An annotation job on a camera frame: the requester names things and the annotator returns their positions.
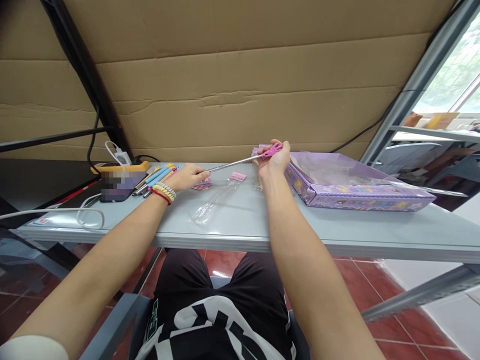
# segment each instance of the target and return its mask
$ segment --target gray chair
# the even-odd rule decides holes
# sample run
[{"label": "gray chair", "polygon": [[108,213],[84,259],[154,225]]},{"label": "gray chair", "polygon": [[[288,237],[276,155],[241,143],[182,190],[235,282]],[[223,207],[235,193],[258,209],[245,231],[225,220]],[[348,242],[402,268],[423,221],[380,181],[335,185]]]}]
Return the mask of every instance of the gray chair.
[{"label": "gray chair", "polygon": [[[211,276],[214,289],[230,282],[229,277]],[[145,329],[151,315],[152,299],[138,294],[125,293],[115,305],[108,318],[96,333],[80,360],[111,359],[120,343],[124,340],[132,321],[133,330],[128,349],[128,359],[135,359],[144,343]],[[310,348],[296,321],[293,311],[290,315],[290,336],[296,347],[297,360],[310,360]]]},{"label": "gray chair", "polygon": [[381,153],[378,163],[372,167],[387,175],[395,176],[401,169],[415,168],[420,157],[439,146],[434,142],[388,146]]},{"label": "gray chair", "polygon": [[456,176],[462,179],[480,183],[480,155],[465,156],[462,160],[444,168],[436,176],[432,177],[425,186],[432,188],[446,176]]}]

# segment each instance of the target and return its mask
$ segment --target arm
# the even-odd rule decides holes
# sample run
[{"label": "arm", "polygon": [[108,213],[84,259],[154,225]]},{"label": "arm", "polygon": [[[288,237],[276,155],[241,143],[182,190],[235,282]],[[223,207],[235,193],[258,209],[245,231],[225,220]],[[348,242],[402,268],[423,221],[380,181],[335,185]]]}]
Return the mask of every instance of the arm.
[{"label": "arm", "polygon": [[[209,175],[200,166],[186,164],[165,183],[178,192]],[[167,202],[158,195],[144,200],[88,252],[12,339],[48,337],[63,345],[70,359],[76,359],[105,306],[145,256],[166,208]]]},{"label": "arm", "polygon": [[284,172],[290,145],[260,164],[270,246],[314,359],[384,359],[330,253],[300,212]]}]

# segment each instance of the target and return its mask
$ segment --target shelf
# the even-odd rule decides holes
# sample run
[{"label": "shelf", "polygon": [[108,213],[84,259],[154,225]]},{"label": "shelf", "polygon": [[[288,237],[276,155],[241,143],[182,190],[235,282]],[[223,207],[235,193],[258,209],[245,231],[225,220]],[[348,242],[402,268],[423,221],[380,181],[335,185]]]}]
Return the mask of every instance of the shelf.
[{"label": "shelf", "polygon": [[390,130],[394,130],[397,132],[410,133],[410,134],[433,136],[438,138],[450,139],[453,141],[480,143],[480,134],[473,135],[471,133],[460,133],[460,132],[445,131],[445,130],[431,130],[431,129],[425,129],[421,127],[409,127],[409,126],[391,126]]}]

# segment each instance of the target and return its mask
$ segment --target hand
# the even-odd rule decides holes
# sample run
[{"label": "hand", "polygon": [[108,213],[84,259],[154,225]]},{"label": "hand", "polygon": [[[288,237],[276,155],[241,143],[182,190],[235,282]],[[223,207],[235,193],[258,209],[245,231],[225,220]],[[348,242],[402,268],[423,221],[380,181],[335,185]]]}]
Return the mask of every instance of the hand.
[{"label": "hand", "polygon": [[210,176],[201,166],[186,163],[180,170],[164,181],[174,192],[187,190]]},{"label": "hand", "polygon": [[[277,139],[273,139],[271,141],[272,144],[279,143]],[[263,154],[272,146],[266,146],[262,150],[258,152],[258,154]],[[284,172],[289,166],[290,163],[290,143],[288,141],[283,142],[283,148],[273,155],[270,159],[264,160],[262,158],[259,159],[258,165],[258,177],[265,182],[265,180],[269,180],[270,178],[276,176],[284,176]]]}]

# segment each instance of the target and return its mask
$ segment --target bracelet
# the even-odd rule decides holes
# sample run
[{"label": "bracelet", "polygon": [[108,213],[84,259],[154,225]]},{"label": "bracelet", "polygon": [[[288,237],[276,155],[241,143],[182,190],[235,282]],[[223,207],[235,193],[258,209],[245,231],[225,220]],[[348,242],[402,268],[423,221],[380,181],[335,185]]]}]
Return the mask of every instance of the bracelet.
[{"label": "bracelet", "polygon": [[152,187],[152,189],[155,189],[155,190],[159,190],[161,191],[162,193],[164,193],[166,196],[168,196],[168,198],[170,199],[170,201],[173,203],[175,198],[174,196],[170,193],[170,191],[168,191],[166,188],[164,188],[163,186],[161,185],[154,185]]},{"label": "bracelet", "polygon": [[159,181],[155,185],[160,185],[164,189],[168,190],[170,192],[170,194],[172,194],[175,199],[177,198],[177,193],[175,191],[173,191],[172,188],[170,186],[168,186],[167,184]]},{"label": "bracelet", "polygon": [[151,188],[150,191],[151,191],[152,193],[155,193],[155,194],[157,194],[158,196],[161,196],[162,198],[164,198],[165,201],[168,203],[168,205],[172,205],[172,203],[170,202],[170,200],[169,200],[165,195],[163,195],[161,192],[158,192],[158,191],[156,191],[156,190],[153,189],[153,188]]}]

